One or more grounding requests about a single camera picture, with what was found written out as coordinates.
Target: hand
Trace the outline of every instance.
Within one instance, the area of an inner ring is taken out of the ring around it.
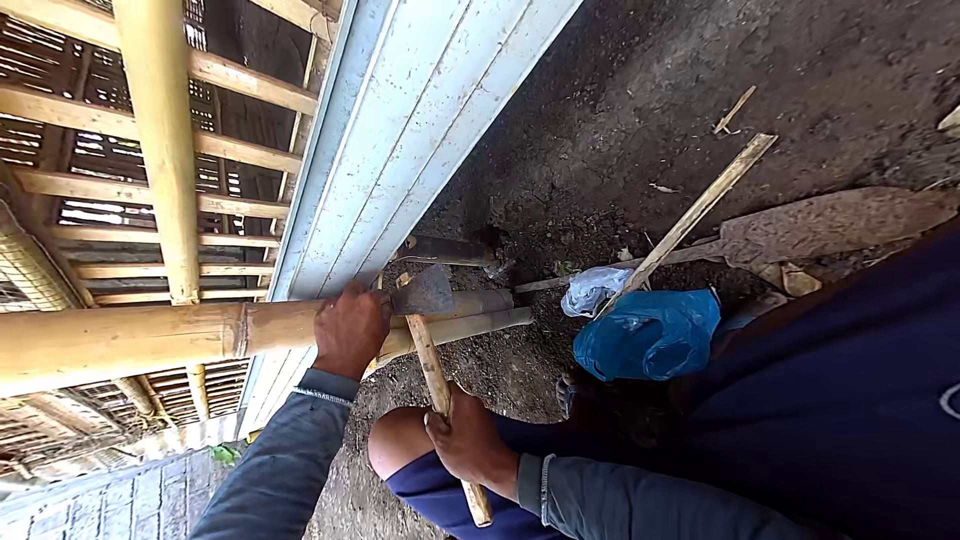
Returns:
[[[360,380],[390,333],[394,308],[387,299],[382,291],[363,292],[360,282],[347,283],[343,294],[325,304],[313,318],[317,338],[313,367]]]
[[[450,414],[446,422],[434,411],[423,418],[440,461],[454,477],[487,486],[516,502],[520,455],[507,448],[496,432],[483,402],[450,384]]]

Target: sleeve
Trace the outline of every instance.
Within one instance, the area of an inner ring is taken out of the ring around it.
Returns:
[[[524,454],[516,487],[520,506],[545,526],[583,540],[820,537],[721,489],[581,457]]]
[[[300,540],[359,383],[309,369],[210,500],[191,540]]]

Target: white plastic bag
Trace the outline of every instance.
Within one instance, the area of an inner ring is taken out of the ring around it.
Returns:
[[[581,272],[570,281],[560,307],[571,317],[590,317],[604,300],[623,288],[633,270],[597,266]]]

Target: knee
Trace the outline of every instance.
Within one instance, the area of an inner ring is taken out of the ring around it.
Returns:
[[[433,442],[423,428],[425,412],[425,407],[399,407],[373,423],[367,452],[379,477],[388,479],[407,463],[433,451]]]

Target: axe blade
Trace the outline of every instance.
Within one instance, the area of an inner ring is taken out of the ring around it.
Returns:
[[[394,315],[431,315],[456,310],[453,290],[442,264],[433,264],[391,296]]]

